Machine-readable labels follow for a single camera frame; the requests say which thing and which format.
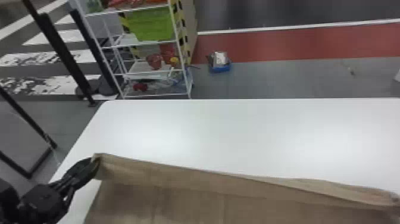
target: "white metal shelf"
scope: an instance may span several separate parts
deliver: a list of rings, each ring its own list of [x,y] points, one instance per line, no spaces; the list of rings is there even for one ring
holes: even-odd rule
[[[111,46],[103,46],[102,49],[124,48],[129,46],[157,45],[161,43],[176,43],[175,38],[167,41],[139,41],[133,33],[123,33],[117,36],[115,43]]]
[[[80,5],[80,3],[82,3],[81,0],[75,1],[90,35],[93,37],[98,49],[100,50],[101,56],[107,66],[108,71],[112,74],[112,78],[117,85],[118,91],[122,96],[122,99],[138,97],[158,97],[166,95],[187,95],[188,98],[191,98],[190,93],[192,91],[193,77],[191,77],[191,75],[188,74],[189,72],[185,69],[187,55],[182,52],[179,42],[179,38],[182,36],[181,33],[183,33],[184,28],[182,21],[175,19],[176,16],[174,15],[174,5],[171,4],[171,0],[168,0],[168,3],[144,4],[136,8],[107,8],[102,12],[89,14],[86,13],[83,7]],[[167,40],[139,41],[134,34],[124,32],[117,15],[117,13],[151,10],[162,7],[167,7],[169,10],[170,18],[172,21],[172,29],[174,33],[171,39]],[[90,25],[88,17],[90,17],[90,21],[91,23],[93,23],[93,27]],[[105,36],[108,38],[108,46],[100,46],[100,43],[96,38],[96,33],[98,33],[99,36]],[[162,62],[161,68],[158,70],[154,70],[154,68],[152,68],[147,63],[147,61],[145,60],[145,56],[156,54],[153,51],[157,50],[153,50],[153,46],[145,45],[159,45],[161,43],[174,43],[176,45],[177,55],[175,56],[179,58],[179,66],[173,67],[169,64],[165,64],[165,62]],[[143,47],[133,49],[129,48],[130,46]],[[129,53],[132,54],[133,57],[122,56],[120,51],[124,50],[124,48],[129,48]],[[107,60],[105,52],[107,52],[107,54],[114,54],[114,61],[116,61],[117,67],[111,66],[110,62]],[[120,83],[117,81],[116,76],[124,77],[124,83],[122,85],[120,85]],[[135,91],[133,89],[133,85],[135,83],[142,82],[142,79],[151,79],[154,81],[149,83],[149,88],[147,91]]]
[[[129,12],[140,11],[140,10],[163,8],[163,7],[168,7],[168,6],[169,6],[169,4],[163,3],[163,4],[143,4],[136,8],[127,8],[127,9],[122,9],[122,10],[117,10],[115,8],[107,8],[107,9],[104,9],[103,12],[86,14],[85,17],[93,17],[93,16],[115,14],[115,13],[129,13]]]

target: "wire shelf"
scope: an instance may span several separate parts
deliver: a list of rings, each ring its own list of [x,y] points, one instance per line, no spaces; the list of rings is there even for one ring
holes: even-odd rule
[[[117,36],[115,43],[111,46],[103,46],[102,49],[124,48],[128,46],[157,45],[161,43],[176,43],[175,38],[167,41],[139,41],[134,33],[124,33]]]
[[[128,13],[128,12],[133,12],[133,11],[150,10],[150,9],[154,9],[154,8],[163,8],[163,7],[168,7],[168,6],[169,6],[168,4],[163,3],[163,4],[144,4],[144,5],[141,5],[136,8],[127,8],[127,9],[122,9],[122,10],[117,10],[115,8],[107,8],[103,12],[86,14],[85,17],[93,17],[93,16],[108,15],[108,14],[115,14],[115,13]]]

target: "paper bag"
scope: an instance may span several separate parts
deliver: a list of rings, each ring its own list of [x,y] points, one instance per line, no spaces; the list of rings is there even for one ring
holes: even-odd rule
[[[388,191],[242,176],[97,154],[101,187],[87,224],[398,223]]]

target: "black stand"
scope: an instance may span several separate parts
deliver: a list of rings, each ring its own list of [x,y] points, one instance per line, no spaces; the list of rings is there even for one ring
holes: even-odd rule
[[[43,131],[43,129],[22,109],[21,106],[2,88],[0,87],[0,95],[9,103],[12,108],[18,112],[18,114],[47,142],[51,148],[57,148],[57,144],[53,141],[50,136]],[[47,158],[47,156],[51,153],[51,148],[47,148],[47,150],[42,154],[39,160],[33,165],[30,170],[25,170],[20,165],[18,165],[14,160],[6,156],[3,152],[0,151],[0,160],[4,161],[7,165],[13,168],[15,171],[19,172],[22,176],[30,179],[33,173],[39,168],[39,166],[43,163],[43,161]]]
[[[28,12],[32,15],[36,24],[46,36],[47,40],[49,40],[51,46],[54,48],[54,51],[58,54],[65,67],[78,84],[79,88],[82,90],[83,95],[89,101],[89,106],[96,105],[96,102],[92,98],[93,91],[90,88],[89,82],[86,80],[74,57],[68,50],[67,45],[61,39],[54,25],[51,23],[49,15],[47,13],[38,14],[29,0],[22,0],[22,2],[28,9]]]

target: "shelf rack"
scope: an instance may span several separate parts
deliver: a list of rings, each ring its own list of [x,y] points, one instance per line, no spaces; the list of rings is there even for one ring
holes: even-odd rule
[[[101,12],[89,13],[86,5],[86,0],[74,0],[76,8],[82,16],[83,22],[86,25],[90,35],[96,42],[96,46],[99,48],[101,56],[107,69],[112,74],[113,80],[117,85],[117,89],[122,99],[137,98],[137,97],[157,97],[166,95],[187,95],[191,98],[191,91],[193,86],[193,77],[190,73],[190,68],[186,64],[190,63],[190,50],[188,49],[188,32],[185,28],[185,20],[183,15],[177,14],[177,11],[182,9],[181,1],[186,2],[187,5],[193,4],[193,0],[168,0],[167,3],[159,4],[143,4],[135,8],[126,9],[115,9],[107,8]],[[162,41],[139,41],[134,33],[126,33],[122,28],[122,25],[118,19],[118,14],[129,13],[140,10],[151,10],[155,8],[168,7],[170,17],[172,21],[173,37],[170,40]],[[99,38],[107,38],[108,45],[100,45],[98,42]],[[177,67],[173,67],[170,64],[162,62],[162,66],[159,70],[153,70],[153,68],[142,58],[134,56],[133,58],[124,58],[120,50],[125,48],[129,49],[132,53],[132,48],[135,47],[146,47],[146,46],[157,46],[162,43],[173,43],[176,46],[176,52],[179,55],[179,63]],[[112,60],[108,60],[105,56],[105,52],[110,51],[114,54]],[[117,70],[112,69],[111,63],[116,63]],[[124,82],[118,84],[117,77],[122,76]],[[182,79],[174,79],[175,76],[181,76]],[[149,89],[145,92],[135,91],[133,85],[138,80],[154,80],[155,84],[150,85]],[[153,86],[161,86],[159,89],[152,89]]]

